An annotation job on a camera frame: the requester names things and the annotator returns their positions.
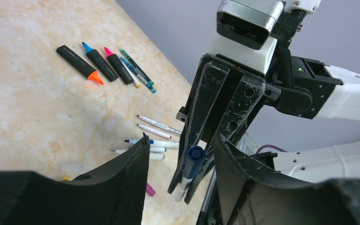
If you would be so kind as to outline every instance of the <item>cable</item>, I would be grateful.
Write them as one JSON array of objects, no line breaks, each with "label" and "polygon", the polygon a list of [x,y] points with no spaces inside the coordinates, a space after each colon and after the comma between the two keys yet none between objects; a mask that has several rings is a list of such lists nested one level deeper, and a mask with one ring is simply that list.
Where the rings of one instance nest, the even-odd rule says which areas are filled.
[{"label": "cable", "polygon": [[272,149],[275,149],[275,150],[280,151],[280,152],[288,152],[288,151],[285,151],[285,150],[283,150],[282,148],[280,148],[278,146],[275,146],[275,145],[272,145],[272,144],[265,144],[265,145],[260,146],[260,148],[257,149],[255,154],[259,154],[265,148],[272,148]]}]

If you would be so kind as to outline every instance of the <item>marble table surface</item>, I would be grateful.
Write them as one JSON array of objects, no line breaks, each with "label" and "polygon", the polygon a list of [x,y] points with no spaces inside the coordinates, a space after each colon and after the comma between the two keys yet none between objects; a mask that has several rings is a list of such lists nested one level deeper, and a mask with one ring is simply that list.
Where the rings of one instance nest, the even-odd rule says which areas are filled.
[{"label": "marble table surface", "polygon": [[[55,52],[67,45],[85,58],[82,41],[103,56],[103,46],[125,49],[157,93],[120,80],[85,80]],[[141,137],[136,114],[182,129],[175,115],[189,90],[113,0],[0,0],[0,170],[74,178],[114,158],[111,149],[129,147],[124,139]],[[166,191],[177,150],[165,154],[163,161],[150,161],[148,182],[157,194],[146,196],[142,224],[193,225],[209,180],[189,205],[175,203]]]}]

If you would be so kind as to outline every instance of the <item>white marker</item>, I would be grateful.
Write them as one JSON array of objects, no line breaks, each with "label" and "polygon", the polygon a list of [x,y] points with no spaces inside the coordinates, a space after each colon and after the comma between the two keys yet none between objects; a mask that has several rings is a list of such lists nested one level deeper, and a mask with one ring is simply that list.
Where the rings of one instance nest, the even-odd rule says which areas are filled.
[{"label": "white marker", "polygon": [[150,146],[150,152],[166,152],[166,151],[167,151],[166,148]]},{"label": "white marker", "polygon": [[[122,154],[125,151],[127,151],[127,149],[113,149],[111,151],[114,152],[114,153]],[[164,160],[164,159],[165,159],[164,154],[150,152],[150,160]]]},{"label": "white marker", "polygon": [[126,70],[128,71],[128,73],[130,74],[130,77],[133,79],[133,85],[139,89],[141,88],[141,84],[139,83],[139,81],[136,79],[136,77],[133,75],[132,71],[129,70],[129,68],[125,65],[124,62],[122,62],[123,66],[126,68]]},{"label": "white marker", "polygon": [[[136,144],[138,141],[139,141],[138,139],[125,140],[125,142],[129,143],[129,144]],[[159,140],[150,139],[150,146],[151,147],[162,147],[162,148],[167,148],[167,149],[178,149],[180,146],[180,142],[159,141]]]},{"label": "white marker", "polygon": [[143,120],[144,122],[146,123],[149,123],[153,126],[156,126],[157,128],[161,128],[162,130],[166,130],[166,131],[169,131],[170,133],[172,134],[175,134],[175,135],[178,135],[180,136],[181,135],[181,131],[179,130],[176,130],[168,125],[165,125],[165,124],[162,124],[162,123],[159,123],[159,122],[156,122],[155,120],[152,120],[152,119],[149,119],[145,116],[141,116],[141,115],[136,115],[138,118],[140,118],[141,120]]},{"label": "white marker", "polygon": [[167,133],[164,133],[162,131],[159,131],[159,130],[156,130],[152,127],[148,127],[146,125],[143,125],[143,124],[136,124],[138,127],[140,127],[141,129],[145,130],[145,131],[148,131],[152,134],[155,134],[155,135],[158,135],[160,137],[163,137],[163,138],[166,138],[166,139],[171,139],[172,136],[168,135]]}]

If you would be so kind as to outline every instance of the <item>blue pen cap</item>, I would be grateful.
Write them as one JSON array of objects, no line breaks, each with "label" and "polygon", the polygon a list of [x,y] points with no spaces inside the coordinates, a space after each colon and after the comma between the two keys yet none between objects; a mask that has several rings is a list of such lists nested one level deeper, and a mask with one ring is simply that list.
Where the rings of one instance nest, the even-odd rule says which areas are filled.
[{"label": "blue pen cap", "polygon": [[186,162],[183,169],[183,177],[192,179],[201,168],[203,159],[206,157],[206,152],[199,146],[187,149],[185,152]]},{"label": "blue pen cap", "polygon": [[83,47],[86,50],[86,53],[90,52],[93,50],[93,48],[89,47],[89,45],[87,45],[85,42],[82,42]]}]

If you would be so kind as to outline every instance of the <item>marker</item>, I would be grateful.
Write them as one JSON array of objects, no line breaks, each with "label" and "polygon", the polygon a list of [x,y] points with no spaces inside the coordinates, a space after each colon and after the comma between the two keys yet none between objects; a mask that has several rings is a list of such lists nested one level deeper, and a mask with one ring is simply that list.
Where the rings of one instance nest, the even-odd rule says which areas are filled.
[{"label": "marker", "polygon": [[170,136],[169,134],[164,133],[164,132],[159,131],[159,130],[156,130],[156,129],[152,128],[152,127],[148,127],[148,126],[142,125],[142,124],[136,124],[136,126],[138,126],[139,128],[141,128],[141,129],[143,129],[145,131],[148,131],[148,132],[150,132],[152,134],[158,135],[160,137],[163,137],[163,138],[166,138],[166,139],[171,139],[172,138],[172,136]]},{"label": "marker", "polygon": [[154,94],[155,92],[157,92],[157,90],[155,88],[153,88],[151,86],[151,84],[149,84],[146,80],[145,77],[143,75],[141,75],[140,73],[138,73],[136,70],[136,68],[134,68],[132,66],[132,64],[130,64],[130,62],[128,62],[125,58],[121,57],[120,60],[122,60],[122,62],[126,65],[126,67],[128,69],[130,69],[130,71],[132,71],[137,78],[140,79],[140,81]]},{"label": "marker", "polygon": [[[114,153],[122,154],[127,150],[126,149],[113,149],[111,151],[114,152]],[[165,159],[164,154],[150,152],[150,160],[164,160],[164,159]]]},{"label": "marker", "polygon": [[167,149],[163,148],[163,147],[151,147],[150,145],[150,152],[158,152],[158,153],[162,153],[162,152],[166,152]]},{"label": "marker", "polygon": [[175,135],[178,135],[180,136],[181,135],[181,131],[179,130],[176,130],[168,125],[165,125],[165,124],[162,124],[162,123],[159,123],[159,122],[156,122],[155,120],[152,120],[152,119],[149,119],[145,116],[141,116],[141,115],[136,115],[139,119],[143,120],[144,122],[146,123],[149,123],[153,126],[156,126],[157,128],[161,128],[162,130],[166,130],[166,131],[169,131],[170,133],[172,134],[175,134]]},{"label": "marker", "polygon": [[143,77],[143,75],[141,75],[140,73],[136,72],[135,68],[132,66],[132,64],[130,64],[130,62],[128,62],[125,58],[123,57],[119,57],[120,60],[122,60],[122,62],[125,64],[125,66],[130,69],[130,71],[132,71],[137,78],[140,79],[140,81],[147,87],[151,87],[151,84],[149,84]]},{"label": "marker", "polygon": [[98,53],[96,49],[89,47],[85,42],[82,42],[86,50],[86,56],[90,61],[100,70],[100,72],[107,78],[109,82],[118,79],[117,73],[111,68],[107,61]]},{"label": "marker", "polygon": [[104,47],[104,50],[107,53],[108,62],[118,73],[124,84],[128,85],[133,83],[133,78],[130,76],[129,72],[126,70],[125,66],[122,64],[122,61],[119,59],[117,54],[112,53],[107,47]]},{"label": "marker", "polygon": [[188,190],[189,183],[200,170],[203,159],[206,157],[205,150],[199,146],[187,149],[184,154],[186,155],[186,161],[183,167],[183,177],[181,178],[176,194],[174,195],[174,201],[177,203],[181,202],[183,199],[184,194]]},{"label": "marker", "polygon": [[154,196],[156,193],[155,190],[151,187],[151,185],[148,184],[148,182],[147,182],[147,187],[145,189],[145,192],[147,192],[147,194],[151,197]]},{"label": "marker", "polygon": [[136,79],[136,77],[133,75],[132,71],[129,70],[129,68],[122,62],[123,66],[125,67],[125,69],[127,70],[127,72],[129,73],[130,77],[133,79],[133,85],[139,89],[141,88],[141,84],[138,82],[138,80]]},{"label": "marker", "polygon": [[56,52],[84,77],[96,81],[97,83],[104,84],[100,77],[98,77],[97,70],[66,45],[58,47]]},{"label": "marker", "polygon": [[152,86],[154,82],[147,76],[142,68],[130,57],[130,55],[123,49],[119,49],[120,53],[136,68],[137,73],[144,75],[145,80]]},{"label": "marker", "polygon": [[[127,139],[126,143],[136,144],[138,139]],[[178,149],[180,146],[180,142],[171,142],[171,141],[159,141],[150,139],[150,147],[163,147],[167,149]]]}]

